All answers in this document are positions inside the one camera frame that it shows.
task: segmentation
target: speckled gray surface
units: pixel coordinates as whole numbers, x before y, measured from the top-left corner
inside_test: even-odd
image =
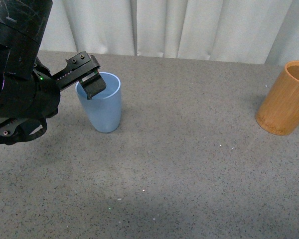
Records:
[[[39,56],[55,73],[73,55]],[[281,67],[97,59],[119,128],[95,131],[72,86],[43,137],[0,145],[0,239],[299,239],[299,127],[254,118]]]

